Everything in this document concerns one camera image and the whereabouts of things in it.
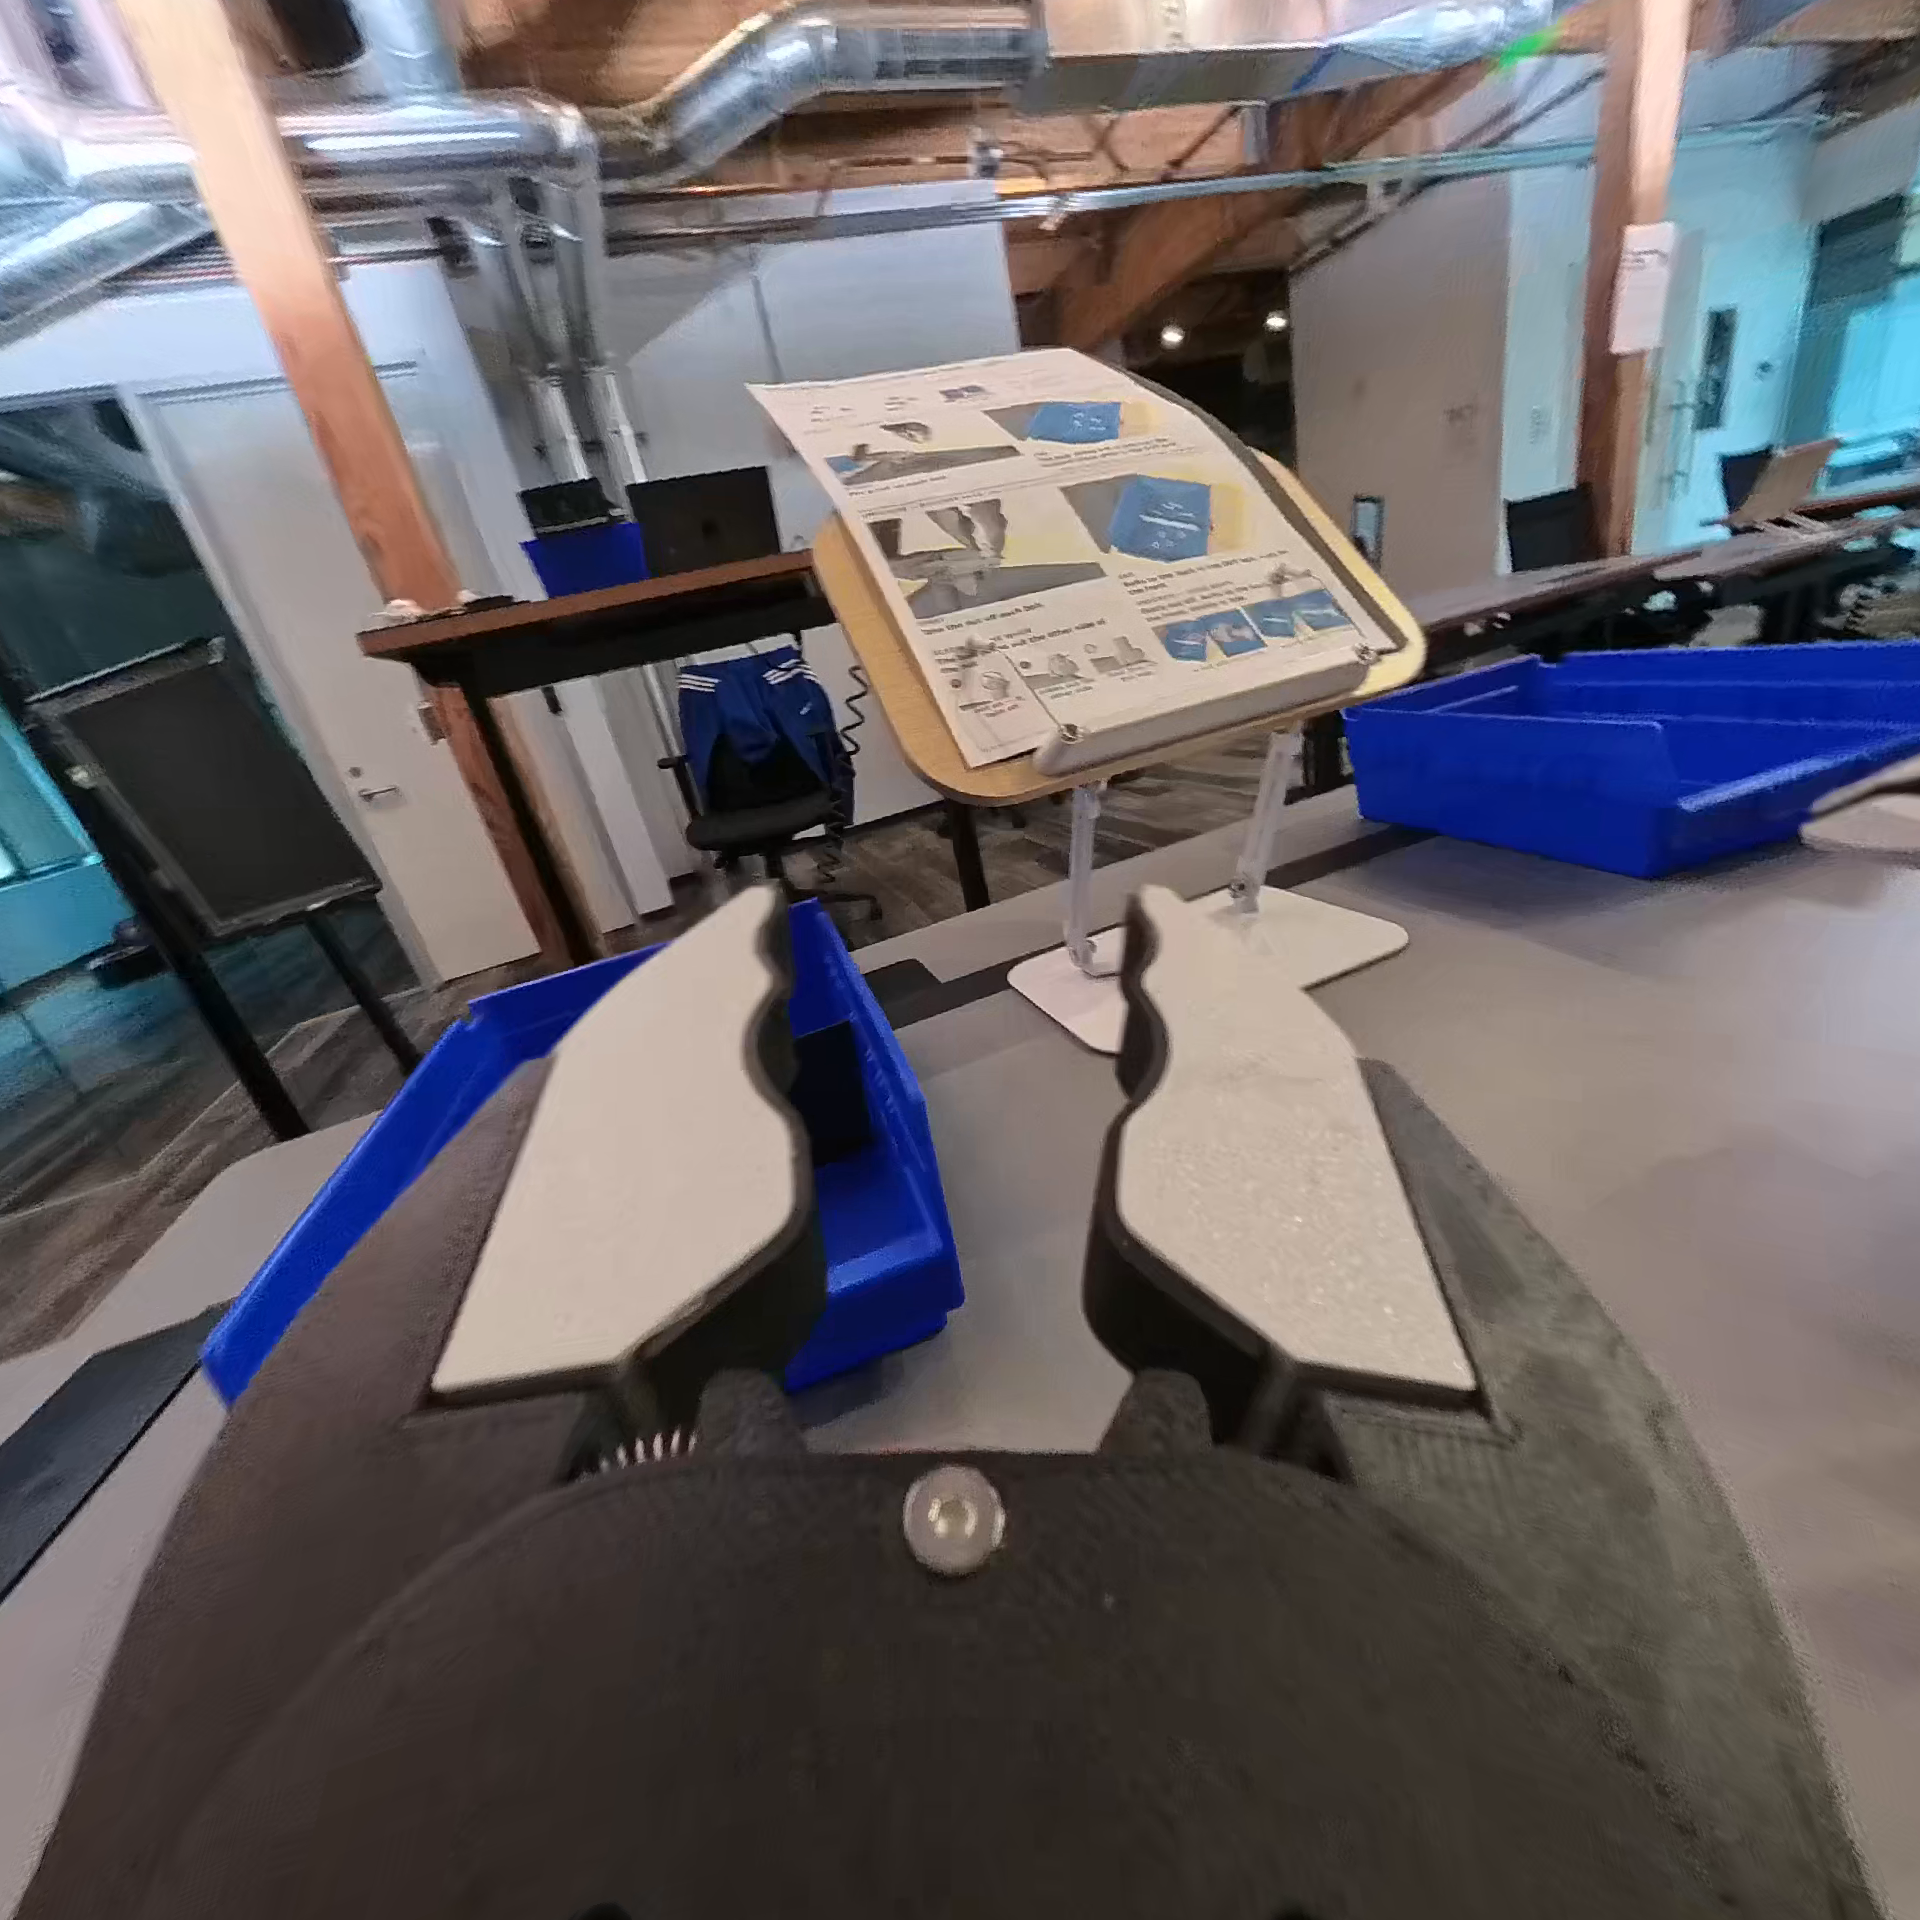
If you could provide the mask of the white door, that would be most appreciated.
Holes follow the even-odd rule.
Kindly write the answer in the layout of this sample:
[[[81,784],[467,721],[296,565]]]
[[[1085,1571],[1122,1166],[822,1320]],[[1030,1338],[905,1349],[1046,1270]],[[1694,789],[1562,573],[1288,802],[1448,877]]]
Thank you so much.
[[[422,728],[415,677],[355,643],[382,598],[291,393],[277,378],[146,390],[135,422],[419,978],[531,958],[453,751]]]

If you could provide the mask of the long brown table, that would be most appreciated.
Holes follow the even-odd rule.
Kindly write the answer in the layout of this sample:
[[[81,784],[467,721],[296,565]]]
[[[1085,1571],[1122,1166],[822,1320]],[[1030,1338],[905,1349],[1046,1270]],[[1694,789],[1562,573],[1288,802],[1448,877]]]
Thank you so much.
[[[1915,527],[1915,502],[1912,477],[1819,496],[1797,520],[1651,555],[1496,573],[1421,592],[1408,607],[1426,634],[1430,674],[1498,648],[1555,661],[1642,643],[1634,625],[1662,598],[1701,617],[1758,607],[1762,642],[1799,642],[1837,585],[1903,562],[1897,537]]]

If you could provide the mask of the blue striped jacket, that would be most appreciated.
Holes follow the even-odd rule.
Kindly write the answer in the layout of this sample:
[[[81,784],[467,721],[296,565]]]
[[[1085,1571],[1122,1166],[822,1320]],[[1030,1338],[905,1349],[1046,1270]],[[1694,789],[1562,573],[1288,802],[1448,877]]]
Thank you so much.
[[[826,733],[841,733],[831,699],[795,642],[678,664],[678,731],[699,784],[720,735],[745,761],[762,761],[784,735],[825,771]]]

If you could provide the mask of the printed instruction sheet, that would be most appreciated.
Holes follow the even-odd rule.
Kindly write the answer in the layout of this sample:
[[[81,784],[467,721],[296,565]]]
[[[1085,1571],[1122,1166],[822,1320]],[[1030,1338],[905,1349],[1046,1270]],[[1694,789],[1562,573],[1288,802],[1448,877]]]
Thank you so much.
[[[1305,491],[1070,350],[751,386],[968,765],[1065,776],[1353,695],[1408,643]]]

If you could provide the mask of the instruction sheet on stand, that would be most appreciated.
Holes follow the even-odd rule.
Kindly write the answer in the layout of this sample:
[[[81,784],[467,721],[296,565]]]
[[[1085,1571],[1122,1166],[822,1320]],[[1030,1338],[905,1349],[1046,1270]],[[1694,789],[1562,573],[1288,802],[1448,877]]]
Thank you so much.
[[[1290,469],[1262,451],[1254,454],[1277,477],[1294,482],[1307,494],[1321,523],[1339,530],[1336,520],[1311,497]],[[1413,611],[1379,579],[1376,566],[1358,545],[1342,530],[1339,535],[1378,578],[1386,607],[1408,624],[1408,643],[1384,662],[1371,666],[1353,695],[1295,711],[1288,717],[1224,726],[1144,753],[1122,757],[1085,767],[1083,771],[1055,776],[1037,769],[1027,753],[987,765],[968,765],[961,758],[915,661],[905,646],[905,637],[888,605],[880,597],[871,566],[854,547],[845,523],[826,501],[826,517],[811,539],[808,555],[822,576],[822,589],[831,611],[848,617],[845,625],[835,625],[862,664],[871,690],[880,697],[887,726],[894,731],[905,762],[945,799],[984,802],[984,807],[1051,795],[1066,795],[1072,799],[1062,937],[1055,946],[1014,962],[1009,987],[1035,1011],[1043,1015],[1088,1048],[1115,1053],[1122,1024],[1122,928],[1096,928],[1096,911],[1093,909],[1093,847],[1098,802],[1109,784],[1117,776],[1187,757],[1221,741],[1263,735],[1263,767],[1231,874],[1211,893],[1199,895],[1198,902],[1234,915],[1235,929],[1251,931],[1273,943],[1287,958],[1290,975],[1302,987],[1315,987],[1367,968],[1398,953],[1408,942],[1405,929],[1390,920],[1369,919],[1347,906],[1315,902],[1281,891],[1265,879],[1277,854],[1287,781],[1299,762],[1309,720],[1342,713],[1353,704],[1371,702],[1386,690],[1413,682],[1426,661],[1423,632]]]

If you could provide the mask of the white paper notice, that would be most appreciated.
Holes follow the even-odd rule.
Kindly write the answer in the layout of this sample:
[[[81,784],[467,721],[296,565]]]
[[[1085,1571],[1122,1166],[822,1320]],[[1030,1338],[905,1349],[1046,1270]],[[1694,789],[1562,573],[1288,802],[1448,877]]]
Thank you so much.
[[[1678,229],[1672,221],[1629,224],[1621,231],[1607,350],[1641,355],[1664,339]]]

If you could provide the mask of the blue plastic bin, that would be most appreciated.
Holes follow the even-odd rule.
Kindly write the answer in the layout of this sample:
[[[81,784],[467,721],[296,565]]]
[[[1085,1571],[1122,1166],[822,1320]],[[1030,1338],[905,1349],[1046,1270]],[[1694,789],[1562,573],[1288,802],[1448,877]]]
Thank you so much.
[[[1520,655],[1343,721],[1367,819],[1654,879],[1912,757],[1917,639]]]
[[[825,906],[792,905],[787,929],[792,1098],[826,1258],[826,1307],[784,1374],[802,1389],[938,1334],[966,1294],[919,1077]],[[207,1331],[200,1366],[222,1402],[249,1389],[299,1309],[491,1095],[654,958],[631,951],[493,992],[441,1033]]]

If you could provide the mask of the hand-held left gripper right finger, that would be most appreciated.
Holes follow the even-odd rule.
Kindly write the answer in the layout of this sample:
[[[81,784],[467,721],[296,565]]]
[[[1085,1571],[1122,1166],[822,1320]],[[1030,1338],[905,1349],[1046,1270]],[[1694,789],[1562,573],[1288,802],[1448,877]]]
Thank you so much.
[[[1119,1001],[1083,1266],[1102,1349],[1133,1375],[1187,1374],[1207,1402],[1477,1401],[1359,1056],[1287,958],[1147,885]]]

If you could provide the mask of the tan chair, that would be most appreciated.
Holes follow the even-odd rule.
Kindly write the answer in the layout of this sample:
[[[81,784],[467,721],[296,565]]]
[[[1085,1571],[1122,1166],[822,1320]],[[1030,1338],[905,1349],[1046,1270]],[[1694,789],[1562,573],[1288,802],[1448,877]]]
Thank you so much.
[[[1840,439],[1814,439],[1786,447],[1750,447],[1719,456],[1719,483],[1726,502],[1721,523],[1749,533],[1774,520],[1792,520],[1816,488]]]

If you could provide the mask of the brown standing desk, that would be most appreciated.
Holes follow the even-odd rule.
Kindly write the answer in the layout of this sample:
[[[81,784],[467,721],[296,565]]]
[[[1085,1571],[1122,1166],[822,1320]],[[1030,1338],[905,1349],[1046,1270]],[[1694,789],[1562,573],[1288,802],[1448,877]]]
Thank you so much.
[[[831,611],[814,558],[792,552],[539,603],[489,601],[480,610],[401,617],[361,630],[355,642],[371,661],[406,664],[434,693],[447,742],[471,749],[461,761],[464,778],[541,955],[555,966],[578,966],[601,953],[601,935],[573,895],[566,862],[541,824],[493,702],[591,681],[613,669],[678,662],[721,642],[845,625],[848,617]],[[694,784],[687,843],[721,858],[759,857],[790,898],[865,905],[877,919],[875,895],[830,885],[795,891],[784,877],[784,850],[803,831],[835,823],[831,785],[806,774],[802,790],[797,769],[790,776],[768,774],[759,785],[762,790],[751,790],[751,797],[770,805],[720,807],[707,817],[707,795]],[[976,807],[984,802],[944,799],[963,909],[991,902]]]

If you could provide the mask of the grey desk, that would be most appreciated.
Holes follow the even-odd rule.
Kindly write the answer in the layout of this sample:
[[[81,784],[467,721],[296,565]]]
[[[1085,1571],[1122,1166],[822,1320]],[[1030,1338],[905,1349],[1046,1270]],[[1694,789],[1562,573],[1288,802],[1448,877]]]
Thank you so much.
[[[1801,1647],[1887,1915],[1915,1915],[1915,872],[1786,847],[1621,879],[1290,808],[1281,867],[1408,931],[1319,992],[1665,1379]],[[811,1387],[831,1448],[1077,1448],[1113,1064],[1007,989],[907,1026],[966,1305]]]

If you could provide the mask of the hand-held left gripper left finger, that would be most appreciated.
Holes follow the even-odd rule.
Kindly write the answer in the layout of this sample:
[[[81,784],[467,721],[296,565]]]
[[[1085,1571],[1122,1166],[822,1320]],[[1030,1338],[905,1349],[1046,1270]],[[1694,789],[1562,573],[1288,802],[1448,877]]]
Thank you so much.
[[[431,1394],[691,1402],[778,1377],[826,1302],[778,887],[643,960],[551,1048]]]

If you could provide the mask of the wooden post with notice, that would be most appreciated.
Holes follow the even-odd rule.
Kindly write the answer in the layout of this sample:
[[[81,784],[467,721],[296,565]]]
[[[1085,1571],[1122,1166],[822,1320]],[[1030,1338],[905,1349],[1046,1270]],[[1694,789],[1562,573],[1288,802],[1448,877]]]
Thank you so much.
[[[1637,537],[1647,362],[1608,353],[1621,231],[1667,221],[1667,186],[1689,75],[1691,1],[1610,3],[1592,146],[1591,229],[1581,299],[1575,479],[1592,496],[1600,552]]]

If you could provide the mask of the bare wooden support post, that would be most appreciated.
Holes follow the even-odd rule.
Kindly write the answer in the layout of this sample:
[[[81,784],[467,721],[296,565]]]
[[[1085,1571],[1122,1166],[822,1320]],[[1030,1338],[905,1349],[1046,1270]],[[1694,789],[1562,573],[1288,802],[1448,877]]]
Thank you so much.
[[[115,3],[160,107],[191,151],[207,216],[271,337],[383,610],[445,614],[464,576],[351,322],[278,121],[222,3]],[[530,792],[487,704],[425,686],[477,823],[553,966],[594,958]]]

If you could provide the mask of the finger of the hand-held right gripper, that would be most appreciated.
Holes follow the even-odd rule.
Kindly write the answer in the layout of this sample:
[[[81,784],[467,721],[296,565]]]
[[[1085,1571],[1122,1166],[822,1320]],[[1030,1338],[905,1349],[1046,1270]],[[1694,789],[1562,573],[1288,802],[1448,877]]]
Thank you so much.
[[[1805,847],[1848,857],[1917,857],[1917,757],[1821,795],[1803,824]]]

